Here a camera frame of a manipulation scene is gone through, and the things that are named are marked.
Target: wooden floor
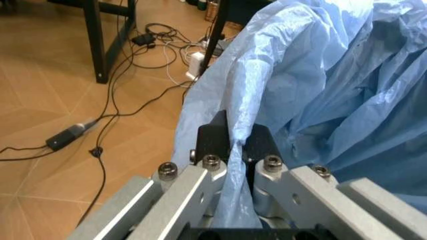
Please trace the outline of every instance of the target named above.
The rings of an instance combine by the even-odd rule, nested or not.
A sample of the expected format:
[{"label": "wooden floor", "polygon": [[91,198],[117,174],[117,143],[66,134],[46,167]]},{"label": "wooden floor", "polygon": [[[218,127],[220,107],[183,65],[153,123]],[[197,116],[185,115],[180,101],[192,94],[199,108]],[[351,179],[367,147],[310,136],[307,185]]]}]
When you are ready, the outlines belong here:
[{"label": "wooden floor", "polygon": [[[96,118],[107,96],[107,86],[95,83],[82,10],[44,0],[18,3],[16,14],[0,15],[0,149],[43,145],[66,127]],[[179,0],[139,0],[137,26],[144,32],[146,23],[168,24],[195,41],[210,25],[204,14]],[[106,46],[116,34],[116,21],[102,15]],[[136,62],[164,64],[162,51],[157,47]],[[181,61],[170,70],[178,81],[186,80]],[[119,80],[118,105],[124,112],[134,110],[171,85],[165,68],[132,67]],[[131,176],[148,177],[170,160],[183,90],[110,128],[102,142],[106,186],[95,209]],[[101,184],[100,166],[88,150],[103,123],[47,157],[0,162],[0,239],[58,240],[75,228]],[[0,158],[40,153],[7,151]]]}]

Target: crumpled plastic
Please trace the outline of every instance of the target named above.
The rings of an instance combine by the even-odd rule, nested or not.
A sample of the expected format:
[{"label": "crumpled plastic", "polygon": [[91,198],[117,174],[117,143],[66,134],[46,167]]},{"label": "crumpled plastic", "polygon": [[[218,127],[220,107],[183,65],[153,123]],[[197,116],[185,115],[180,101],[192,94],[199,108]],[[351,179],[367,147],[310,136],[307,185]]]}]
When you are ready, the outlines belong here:
[{"label": "crumpled plastic", "polygon": [[421,0],[277,0],[189,90],[172,161],[226,110],[228,174],[212,227],[260,228],[242,146],[267,126],[289,168],[368,177],[427,213],[427,10]]}]

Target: black plastic part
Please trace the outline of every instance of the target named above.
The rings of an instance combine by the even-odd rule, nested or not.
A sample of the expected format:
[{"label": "black plastic part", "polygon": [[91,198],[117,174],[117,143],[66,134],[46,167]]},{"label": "black plastic part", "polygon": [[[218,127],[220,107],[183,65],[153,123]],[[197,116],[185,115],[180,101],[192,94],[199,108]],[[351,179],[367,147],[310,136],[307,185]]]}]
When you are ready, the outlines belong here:
[{"label": "black plastic part", "polygon": [[83,129],[73,125],[46,140],[46,145],[53,151],[58,151],[72,143],[83,134]]},{"label": "black plastic part", "polygon": [[100,146],[95,147],[92,150],[89,150],[89,153],[94,156],[95,158],[99,158],[101,154],[103,153],[104,149]]},{"label": "black plastic part", "polygon": [[205,155],[217,155],[225,163],[230,155],[230,139],[227,128],[226,111],[219,111],[209,124],[202,125],[197,131],[195,148],[196,163]]},{"label": "black plastic part", "polygon": [[[205,155],[217,155],[225,163],[230,156],[230,138],[225,110],[219,111],[209,124],[202,125],[197,131],[195,163]],[[281,157],[279,149],[268,127],[254,124],[252,132],[243,146],[242,160],[246,164],[246,179],[252,192],[255,165],[268,155]]]},{"label": "black plastic part", "polygon": [[185,228],[178,240],[335,240],[316,229]]},{"label": "black plastic part", "polygon": [[246,179],[251,193],[254,188],[255,165],[268,155],[276,155],[282,158],[269,128],[264,125],[254,124],[252,132],[243,146]]},{"label": "black plastic part", "polygon": [[132,38],[132,42],[138,46],[153,44],[156,39],[149,33],[144,33]]}]

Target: black power adapter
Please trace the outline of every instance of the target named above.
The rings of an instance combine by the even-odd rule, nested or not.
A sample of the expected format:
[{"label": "black power adapter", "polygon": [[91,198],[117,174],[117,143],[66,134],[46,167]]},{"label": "black power adapter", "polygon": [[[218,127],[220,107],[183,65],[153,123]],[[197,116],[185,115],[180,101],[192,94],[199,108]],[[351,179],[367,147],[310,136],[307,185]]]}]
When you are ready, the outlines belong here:
[{"label": "black power adapter", "polygon": [[132,38],[132,43],[138,46],[147,45],[147,48],[151,49],[156,46],[156,44],[154,43],[155,40],[156,39],[154,38],[154,36],[150,33],[144,33]]}]

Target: power adapter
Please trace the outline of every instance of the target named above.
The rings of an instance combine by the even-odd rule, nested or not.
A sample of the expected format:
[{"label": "power adapter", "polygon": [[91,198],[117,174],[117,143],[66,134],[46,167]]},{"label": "power adapter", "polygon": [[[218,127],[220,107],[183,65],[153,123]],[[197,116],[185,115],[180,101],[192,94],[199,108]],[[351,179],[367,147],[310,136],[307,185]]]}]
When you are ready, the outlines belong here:
[{"label": "power adapter", "polygon": [[138,46],[143,46],[143,45],[147,45],[148,48],[154,48],[155,46],[155,41],[156,39],[154,38],[153,35],[151,35],[150,33],[144,33],[142,35],[138,35],[134,38],[132,38],[132,43],[138,45]]},{"label": "power adapter", "polygon": [[205,55],[201,52],[195,52],[191,55],[190,65],[188,66],[188,71],[185,73],[185,76],[192,81],[197,81],[197,76],[200,72],[200,66],[202,65]]}]

